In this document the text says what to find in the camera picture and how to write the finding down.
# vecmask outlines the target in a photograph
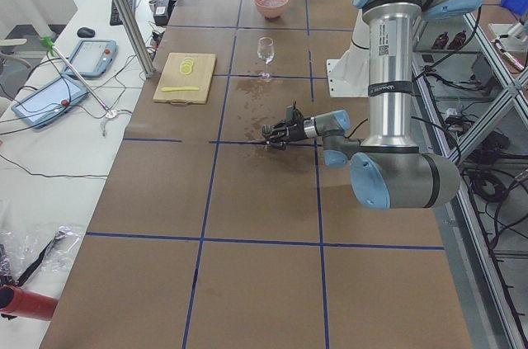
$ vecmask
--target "yellow knife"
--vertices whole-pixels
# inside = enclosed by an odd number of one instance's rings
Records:
[[[162,87],[162,92],[199,91],[199,87]]]

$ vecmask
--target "black mouse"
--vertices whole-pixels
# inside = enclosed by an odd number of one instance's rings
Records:
[[[77,30],[77,37],[81,38],[93,38],[95,34],[96,31],[90,27],[81,27],[79,30]]]

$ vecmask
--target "white table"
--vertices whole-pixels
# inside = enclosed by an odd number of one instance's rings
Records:
[[[144,40],[147,40],[153,29],[149,0],[137,1],[136,20]],[[93,28],[96,31],[95,39],[117,42],[118,53],[113,64],[101,78],[90,81],[94,87],[101,86],[125,65],[129,56],[134,55],[125,28],[109,26],[110,9],[111,0],[87,0],[55,42],[63,54],[69,55],[79,41],[76,32],[82,26]],[[63,67],[60,62],[57,66],[59,69]],[[42,87],[57,76],[53,66],[45,64],[33,73],[26,85]],[[112,105],[123,92],[115,107],[132,111],[144,82],[138,60],[133,59],[118,79],[126,86],[124,92],[123,86],[114,79],[98,88],[97,94],[107,105]],[[29,93],[30,91],[22,90],[17,100]],[[95,116],[104,115],[101,106],[91,96],[82,101],[81,106]],[[8,109],[0,120],[0,133],[26,127],[20,121],[4,122],[13,118],[14,114]],[[29,129],[0,135],[3,142],[0,154],[37,173],[106,175],[129,120],[129,115],[118,115],[107,123],[106,137],[103,137],[101,120],[91,117],[80,108],[74,108],[42,130]],[[0,230],[17,233],[19,237],[38,237],[35,256],[61,226],[71,227],[74,233],[82,237],[104,184],[105,178],[33,177],[0,159],[0,199],[10,203]],[[79,243],[68,252],[68,258],[74,259],[78,245]],[[67,278],[68,271],[52,271],[51,266],[48,266],[40,268],[24,288],[59,298]],[[37,348],[48,326],[49,322],[29,318],[11,321],[0,319],[2,347]]]

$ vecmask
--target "pink bowl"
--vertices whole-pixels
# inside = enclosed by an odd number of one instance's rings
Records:
[[[288,8],[290,0],[253,0],[257,11],[264,17],[272,19],[279,17]]]

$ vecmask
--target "wooden cutting board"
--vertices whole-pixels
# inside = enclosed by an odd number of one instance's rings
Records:
[[[190,58],[193,62],[191,73],[187,75],[180,70],[185,58]],[[209,95],[215,63],[215,54],[169,54],[153,100],[159,103],[187,102],[205,104]],[[162,92],[164,87],[198,87],[200,90]]]

